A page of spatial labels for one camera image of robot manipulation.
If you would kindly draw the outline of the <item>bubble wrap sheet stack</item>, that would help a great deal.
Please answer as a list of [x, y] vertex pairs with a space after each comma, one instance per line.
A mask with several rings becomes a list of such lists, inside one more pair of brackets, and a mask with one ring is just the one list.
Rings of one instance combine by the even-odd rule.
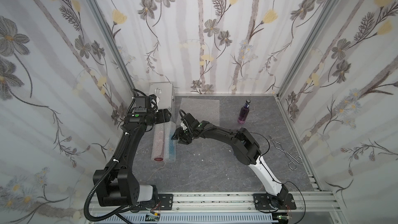
[[220, 124], [219, 100], [183, 98], [180, 109], [190, 113], [199, 122], [205, 120], [214, 125]]

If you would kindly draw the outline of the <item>purple glass bottle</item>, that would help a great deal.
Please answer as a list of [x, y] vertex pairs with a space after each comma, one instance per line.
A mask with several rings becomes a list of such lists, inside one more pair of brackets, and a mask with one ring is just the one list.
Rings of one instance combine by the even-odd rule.
[[240, 110], [239, 116], [238, 116], [238, 123], [240, 124], [244, 124], [246, 122], [247, 116], [250, 112], [250, 104], [251, 104], [251, 100], [246, 100], [245, 104], [243, 105], [243, 107]]

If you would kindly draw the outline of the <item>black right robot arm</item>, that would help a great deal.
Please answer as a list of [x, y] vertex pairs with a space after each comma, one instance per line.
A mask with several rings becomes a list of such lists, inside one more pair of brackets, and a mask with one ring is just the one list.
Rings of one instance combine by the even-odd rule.
[[249, 166], [264, 186], [270, 198], [282, 203], [287, 201], [288, 189], [267, 166], [258, 142], [245, 128], [237, 131], [216, 126], [208, 121], [181, 124], [172, 136], [180, 144], [189, 145], [195, 139], [213, 139], [231, 146], [237, 160]]

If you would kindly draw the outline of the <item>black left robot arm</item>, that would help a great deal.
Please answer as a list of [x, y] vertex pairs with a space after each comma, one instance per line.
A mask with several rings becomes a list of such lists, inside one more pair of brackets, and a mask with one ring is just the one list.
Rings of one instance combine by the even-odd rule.
[[138, 145], [147, 129], [171, 119], [169, 110], [159, 110], [157, 103], [154, 94], [133, 98], [120, 126], [123, 134], [114, 155], [104, 169], [95, 171], [93, 175], [94, 187], [85, 201], [85, 208], [89, 207], [94, 196], [102, 207], [156, 202], [155, 186], [140, 185], [132, 167]]

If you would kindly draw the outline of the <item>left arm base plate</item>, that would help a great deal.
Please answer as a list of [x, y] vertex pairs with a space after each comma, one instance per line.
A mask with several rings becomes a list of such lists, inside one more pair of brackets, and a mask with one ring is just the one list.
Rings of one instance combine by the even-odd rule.
[[141, 202], [137, 210], [140, 211], [171, 211], [173, 207], [173, 194], [159, 194], [150, 201]]

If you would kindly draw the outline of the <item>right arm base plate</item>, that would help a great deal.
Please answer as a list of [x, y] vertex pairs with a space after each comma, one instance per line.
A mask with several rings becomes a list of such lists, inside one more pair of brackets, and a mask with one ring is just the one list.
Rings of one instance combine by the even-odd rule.
[[287, 194], [284, 197], [253, 194], [253, 201], [256, 210], [259, 211], [295, 210], [297, 208], [292, 194]]

